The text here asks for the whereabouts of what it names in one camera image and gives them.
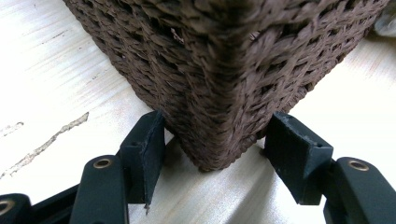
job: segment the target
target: woven texture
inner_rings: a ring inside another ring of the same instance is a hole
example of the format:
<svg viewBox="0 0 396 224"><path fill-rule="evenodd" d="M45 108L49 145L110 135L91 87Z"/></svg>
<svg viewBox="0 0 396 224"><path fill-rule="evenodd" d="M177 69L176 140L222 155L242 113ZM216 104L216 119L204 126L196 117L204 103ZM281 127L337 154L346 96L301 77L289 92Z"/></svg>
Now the woven texture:
<svg viewBox="0 0 396 224"><path fill-rule="evenodd" d="M229 166L388 0L64 0L203 170Z"/></svg>

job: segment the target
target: wooden surface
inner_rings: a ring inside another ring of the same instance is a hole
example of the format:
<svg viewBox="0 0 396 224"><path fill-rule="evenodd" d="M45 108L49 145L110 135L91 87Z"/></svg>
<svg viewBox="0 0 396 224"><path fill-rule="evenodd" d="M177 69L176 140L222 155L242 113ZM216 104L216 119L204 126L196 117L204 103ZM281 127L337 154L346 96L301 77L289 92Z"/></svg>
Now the wooden surface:
<svg viewBox="0 0 396 224"><path fill-rule="evenodd" d="M0 28L0 194L37 203L77 184L91 158L115 153L149 108L61 0L2 0ZM394 188L395 62L396 39L369 36L291 111L335 158L369 161ZM321 206L294 203L261 144L208 174L170 146L148 216L130 205L131 220L324 223Z"/></svg>

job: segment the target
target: white painted surface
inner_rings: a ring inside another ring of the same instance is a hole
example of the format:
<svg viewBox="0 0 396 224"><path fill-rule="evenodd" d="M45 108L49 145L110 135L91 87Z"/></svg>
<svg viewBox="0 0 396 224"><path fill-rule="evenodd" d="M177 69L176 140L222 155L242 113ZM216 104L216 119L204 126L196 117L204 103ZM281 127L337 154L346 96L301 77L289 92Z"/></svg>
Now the white painted surface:
<svg viewBox="0 0 396 224"><path fill-rule="evenodd" d="M21 192L37 203L77 184L86 161L115 153L149 108L61 0L2 0L0 28L0 173L90 113L0 179L0 194ZM395 61L396 39L365 39L291 111L334 146L335 158L373 163L394 188ZM294 203L258 147L209 174L173 151L178 156L163 167L148 216L143 205L130 205L132 221L324 223L321 207Z"/></svg>

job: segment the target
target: metal rivet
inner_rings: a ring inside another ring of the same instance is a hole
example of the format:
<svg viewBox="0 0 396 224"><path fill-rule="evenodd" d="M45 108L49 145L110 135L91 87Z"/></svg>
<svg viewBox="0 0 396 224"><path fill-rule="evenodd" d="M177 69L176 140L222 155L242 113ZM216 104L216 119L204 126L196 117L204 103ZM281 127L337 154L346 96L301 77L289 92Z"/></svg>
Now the metal rivet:
<svg viewBox="0 0 396 224"><path fill-rule="evenodd" d="M368 171L370 168L360 161L349 161L349 166L360 171Z"/></svg>
<svg viewBox="0 0 396 224"><path fill-rule="evenodd" d="M101 159L99 161L96 161L93 164L93 167L95 167L96 169L103 169L103 168L110 166L111 163L112 163L112 161L109 159Z"/></svg>
<svg viewBox="0 0 396 224"><path fill-rule="evenodd" d="M5 199L0 201L0 216L11 210L11 208L14 207L14 205L15 205L14 201L10 199Z"/></svg>

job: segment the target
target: wicker basket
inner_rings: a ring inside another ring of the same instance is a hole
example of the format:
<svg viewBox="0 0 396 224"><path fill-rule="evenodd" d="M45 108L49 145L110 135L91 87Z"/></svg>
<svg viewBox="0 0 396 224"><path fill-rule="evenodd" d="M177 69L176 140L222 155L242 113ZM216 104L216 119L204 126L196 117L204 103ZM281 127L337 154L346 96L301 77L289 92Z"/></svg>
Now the wicker basket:
<svg viewBox="0 0 396 224"><path fill-rule="evenodd" d="M203 170L229 166L388 0L64 0Z"/></svg>

